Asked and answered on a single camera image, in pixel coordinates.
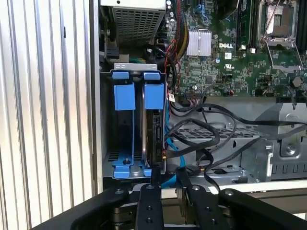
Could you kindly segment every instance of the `corrugated metal panel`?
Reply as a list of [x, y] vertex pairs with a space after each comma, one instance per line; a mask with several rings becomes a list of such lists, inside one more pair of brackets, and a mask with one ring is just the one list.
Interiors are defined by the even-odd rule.
[[0, 0], [0, 230], [93, 195], [88, 4]]

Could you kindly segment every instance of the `blue drive bracket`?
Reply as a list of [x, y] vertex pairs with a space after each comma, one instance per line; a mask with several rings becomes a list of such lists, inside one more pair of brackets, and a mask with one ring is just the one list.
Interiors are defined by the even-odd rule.
[[144, 73], [144, 80], [160, 81], [161, 76], [159, 72], [147, 72], [147, 73]]
[[129, 79], [129, 72], [113, 72], [112, 73], [113, 80], [128, 80]]
[[135, 110], [134, 83], [114, 85], [114, 104], [116, 111]]
[[132, 111], [132, 148], [131, 151], [119, 152], [118, 160], [112, 163], [115, 166], [114, 178], [127, 179], [130, 177], [130, 166], [134, 164], [135, 114]]
[[127, 179], [130, 177], [130, 166], [134, 164], [130, 151], [119, 152], [118, 160], [112, 163], [115, 166], [114, 178]]
[[146, 176], [146, 177], [151, 177], [152, 176], [152, 169], [147, 168], [143, 161], [141, 161], [139, 163], [139, 166], [143, 169], [144, 176]]
[[164, 84], [145, 84], [144, 86], [145, 109], [164, 109]]

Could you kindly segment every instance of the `cpu socket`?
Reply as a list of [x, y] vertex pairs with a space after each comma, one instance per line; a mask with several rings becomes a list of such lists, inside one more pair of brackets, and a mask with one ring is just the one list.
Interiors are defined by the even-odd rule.
[[[257, 38], [260, 48], [267, 48], [273, 69], [283, 72], [302, 70], [303, 63], [295, 44], [296, 0], [261, 0], [258, 12]], [[291, 65], [282, 65], [282, 58]]]

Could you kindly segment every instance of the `motherboard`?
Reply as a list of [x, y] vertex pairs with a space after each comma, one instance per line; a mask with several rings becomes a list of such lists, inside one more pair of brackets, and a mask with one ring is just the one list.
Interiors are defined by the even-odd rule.
[[[259, 21], [252, 15], [252, 7], [255, 7], [255, 2], [260, 1], [238, 1], [238, 8], [224, 19], [221, 19], [216, 1], [218, 0], [184, 1], [189, 28], [189, 47], [179, 61], [181, 68], [177, 95], [200, 95], [204, 89], [214, 83], [222, 83], [234, 91], [234, 96], [243, 97], [289, 96], [290, 92], [284, 89], [269, 90], [264, 94], [266, 89], [274, 85], [286, 85], [291, 87], [293, 92], [305, 92], [307, 90], [306, 52], [299, 54], [296, 46], [282, 47], [274, 44], [271, 46], [272, 39], [270, 42], [265, 41], [267, 47], [261, 47], [257, 32], [251, 31], [253, 26], [255, 27], [251, 20], [255, 20], [255, 23]], [[270, 6], [275, 13], [273, 22], [268, 23], [272, 20], [268, 18], [259, 27], [264, 27], [262, 30], [266, 29], [266, 34], [277, 31], [280, 33], [278, 37], [283, 38], [285, 36], [282, 33], [287, 33], [288, 30], [290, 33], [296, 32], [299, 5], [293, 6], [292, 11], [285, 6], [284, 9], [280, 9], [280, 5], [275, 5], [276, 8], [274, 4]], [[269, 7], [266, 8], [266, 12], [270, 13]], [[269, 13], [262, 13], [260, 19], [265, 21]], [[174, 37], [176, 30], [173, 17], [172, 8], [168, 7], [166, 23], [167, 36], [170, 39]], [[289, 21], [291, 17], [294, 20], [293, 27], [288, 23], [291, 25], [285, 29], [281, 23]], [[193, 49], [193, 46], [197, 46], [197, 42], [210, 44], [204, 49], [200, 46], [197, 53], [197, 48]], [[223, 89], [212, 88], [207, 95], [226, 96], [226, 93]]]

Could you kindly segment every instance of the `perforated grille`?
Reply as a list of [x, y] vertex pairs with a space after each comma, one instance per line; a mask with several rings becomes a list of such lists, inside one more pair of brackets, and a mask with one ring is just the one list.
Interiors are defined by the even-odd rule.
[[120, 44], [148, 43], [156, 34], [163, 11], [140, 11], [113, 8]]
[[[118, 160], [118, 155], [119, 152], [110, 152], [107, 161], [117, 161]], [[142, 153], [141, 152], [136, 152], [134, 153], [134, 160], [135, 161], [140, 161], [142, 159]]]
[[[217, 129], [220, 133], [221, 139], [226, 139], [232, 132], [232, 129], [223, 128]], [[213, 138], [213, 135], [207, 129], [180, 129], [177, 135], [184, 139], [209, 139]], [[233, 138], [254, 138], [258, 137], [259, 133], [253, 128], [237, 128]]]

